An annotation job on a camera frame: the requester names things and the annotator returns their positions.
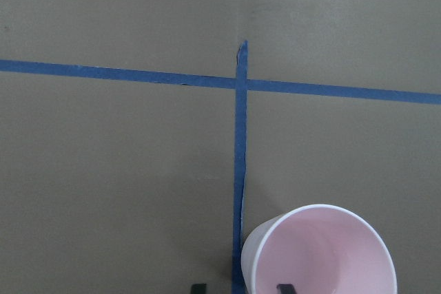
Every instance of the black object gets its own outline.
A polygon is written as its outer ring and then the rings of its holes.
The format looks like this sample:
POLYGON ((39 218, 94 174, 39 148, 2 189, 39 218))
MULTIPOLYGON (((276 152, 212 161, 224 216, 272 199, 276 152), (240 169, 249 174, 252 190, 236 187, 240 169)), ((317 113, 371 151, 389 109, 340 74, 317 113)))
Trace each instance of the black object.
POLYGON ((279 294, 297 294, 294 286, 291 284, 279 284, 277 285, 277 289, 279 294))
POLYGON ((190 294, 205 294, 207 292, 207 284, 192 284, 190 294))

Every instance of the white cup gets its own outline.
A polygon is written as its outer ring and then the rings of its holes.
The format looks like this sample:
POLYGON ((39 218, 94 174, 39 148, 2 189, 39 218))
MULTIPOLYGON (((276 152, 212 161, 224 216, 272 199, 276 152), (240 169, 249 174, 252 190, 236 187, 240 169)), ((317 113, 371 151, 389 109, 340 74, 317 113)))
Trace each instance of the white cup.
POLYGON ((329 204, 311 204, 255 228, 242 251, 250 294, 396 294, 391 256, 360 216, 329 204))

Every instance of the plastic cup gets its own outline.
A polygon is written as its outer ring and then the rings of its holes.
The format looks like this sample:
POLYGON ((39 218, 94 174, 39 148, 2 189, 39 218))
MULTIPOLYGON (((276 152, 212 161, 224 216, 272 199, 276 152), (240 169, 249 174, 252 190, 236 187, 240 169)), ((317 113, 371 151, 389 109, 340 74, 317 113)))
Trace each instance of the plastic cup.
POLYGON ((311 204, 268 220, 247 238, 241 257, 250 294, 396 294, 386 245, 360 216, 311 204))

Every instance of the blue tape cross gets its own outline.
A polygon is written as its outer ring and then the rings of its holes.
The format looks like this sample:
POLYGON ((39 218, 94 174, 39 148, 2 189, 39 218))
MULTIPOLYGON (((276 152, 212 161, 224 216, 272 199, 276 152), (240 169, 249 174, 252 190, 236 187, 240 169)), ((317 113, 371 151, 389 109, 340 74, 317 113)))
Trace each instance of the blue tape cross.
POLYGON ((240 255, 242 253, 243 196, 247 171, 245 159, 247 151, 247 67, 248 42, 245 41, 239 49, 236 68, 232 294, 245 293, 240 255))

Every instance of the blue line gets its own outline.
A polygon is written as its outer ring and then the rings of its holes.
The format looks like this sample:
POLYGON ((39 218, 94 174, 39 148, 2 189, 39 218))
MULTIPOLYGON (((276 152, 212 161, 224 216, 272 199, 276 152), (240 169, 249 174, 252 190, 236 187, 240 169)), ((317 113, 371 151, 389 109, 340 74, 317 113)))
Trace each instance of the blue line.
POLYGON ((243 197, 247 171, 247 67, 248 42, 245 41, 237 55, 236 68, 236 123, 234 130, 234 212, 232 294, 244 294, 245 284, 240 266, 242 253, 243 197))
POLYGON ((227 77, 148 72, 143 70, 112 69, 82 65, 59 65, 27 61, 0 60, 0 71, 23 72, 26 74, 48 74, 85 78, 111 79, 147 83, 164 83, 202 87, 235 89, 236 79, 227 77))
POLYGON ((259 81, 254 79, 248 80, 247 83, 249 91, 313 94, 315 96, 339 96, 344 98, 363 98, 441 105, 441 94, 378 90, 363 87, 259 81))

